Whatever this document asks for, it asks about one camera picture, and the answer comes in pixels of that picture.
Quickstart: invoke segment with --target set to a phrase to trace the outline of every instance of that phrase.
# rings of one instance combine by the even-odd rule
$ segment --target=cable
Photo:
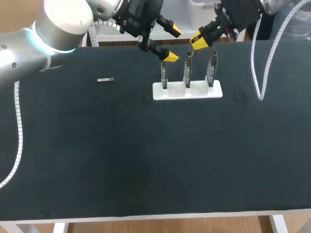
[[[107,25],[107,26],[110,26],[110,27],[113,27],[114,29],[116,29],[117,31],[120,31],[120,26],[116,23],[112,23],[112,22],[108,22],[108,21],[101,21],[101,22],[94,22],[94,25],[95,26],[98,26],[98,25]]]
[[[260,94],[260,90],[259,90],[256,72],[255,72],[254,55],[255,55],[255,45],[256,45],[257,34],[258,34],[260,23],[261,23],[261,17],[262,17],[262,15],[260,15],[260,19],[258,20],[258,22],[256,24],[256,28],[255,28],[254,36],[253,36],[253,41],[252,41],[252,47],[251,47],[251,70],[252,70],[252,75],[253,75],[253,80],[254,80],[254,84],[255,84],[257,97],[259,100],[261,100],[261,94]]]
[[[296,12],[305,4],[307,4],[308,2],[311,2],[311,0],[302,0],[300,3],[298,3],[292,10],[291,12],[288,14],[288,16],[285,18],[280,30],[278,31],[276,38],[274,40],[274,43],[272,45],[267,63],[266,63],[266,68],[264,71],[264,75],[263,75],[263,81],[262,81],[262,89],[261,89],[261,93],[259,90],[259,86],[258,86],[258,81],[257,81],[257,77],[256,77],[256,72],[255,72],[255,65],[254,65],[254,54],[255,54],[255,44],[256,44],[256,38],[257,38],[257,34],[258,34],[258,30],[259,30],[259,26],[260,26],[260,22],[261,22],[261,17],[258,20],[257,24],[256,24],[256,28],[255,28],[255,32],[254,32],[254,38],[253,38],[253,42],[252,42],[252,48],[251,48],[251,70],[252,70],[252,75],[253,75],[253,80],[254,80],[254,84],[255,84],[255,89],[256,89],[256,93],[257,93],[257,97],[259,100],[263,100],[265,92],[266,92],[266,87],[267,87],[267,82],[268,82],[268,74],[269,74],[269,70],[270,70],[270,66],[271,66],[271,62],[274,56],[274,53],[276,51],[277,45],[285,31],[286,26],[288,25],[288,23],[290,22],[290,20],[292,19],[292,17],[296,14]]]
[[[14,166],[12,171],[7,176],[7,178],[0,183],[0,189],[4,187],[15,175],[15,172],[18,168],[20,163],[22,151],[23,151],[23,127],[21,123],[21,115],[20,115],[20,106],[19,106],[19,81],[14,85],[14,101],[15,101],[15,111],[16,111],[16,118],[17,118],[17,129],[18,129],[18,150],[15,159]]]

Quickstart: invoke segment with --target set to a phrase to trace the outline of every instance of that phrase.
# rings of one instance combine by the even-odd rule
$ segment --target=white holder
[[[182,82],[168,82],[167,89],[163,89],[162,83],[153,84],[154,100],[208,99],[222,96],[220,82],[215,80],[213,87],[209,87],[207,76],[203,81],[191,81],[190,88],[186,88],[185,78]]]

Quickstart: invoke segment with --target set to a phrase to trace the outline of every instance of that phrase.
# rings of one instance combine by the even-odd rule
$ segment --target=white table frame
[[[38,233],[33,224],[54,223],[53,233],[66,233],[69,223],[74,222],[105,222],[124,220],[151,220],[151,219],[177,219],[177,218],[205,218],[205,217],[241,217],[241,216],[269,216],[274,233],[288,233],[283,215],[309,214],[311,209],[287,210],[287,211],[248,211],[231,213],[207,213],[207,214],[175,214],[175,215],[144,215],[127,217],[94,217],[94,218],[68,218],[47,220],[21,220],[0,221],[8,233]],[[298,233],[311,232],[311,218],[299,230]]]

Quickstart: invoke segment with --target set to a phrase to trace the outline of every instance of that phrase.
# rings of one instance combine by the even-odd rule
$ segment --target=black tabletop
[[[259,82],[270,47],[258,42]],[[188,46],[171,49],[169,81],[181,81]],[[160,62],[138,48],[78,49],[22,80],[24,150],[0,189],[0,220],[311,208],[311,43],[280,44],[264,101],[250,44],[216,49],[221,99],[154,101]],[[194,80],[210,52],[194,59]],[[13,87],[0,109],[2,180],[17,152]]]

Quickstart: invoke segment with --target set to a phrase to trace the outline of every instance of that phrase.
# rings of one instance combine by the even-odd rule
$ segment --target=wooden floor
[[[296,233],[311,215],[285,216],[289,233]],[[52,233],[53,224],[36,224]],[[0,233],[6,233],[0,227]],[[273,233],[269,217],[223,217],[171,220],[71,223],[68,233]]]
[[[0,0],[0,33],[28,27],[36,18],[41,0]],[[285,216],[289,233],[296,233],[311,217]],[[52,233],[53,224],[38,224],[41,233]],[[6,231],[0,227],[0,233]],[[69,233],[272,233],[267,216],[176,220],[72,223]]]

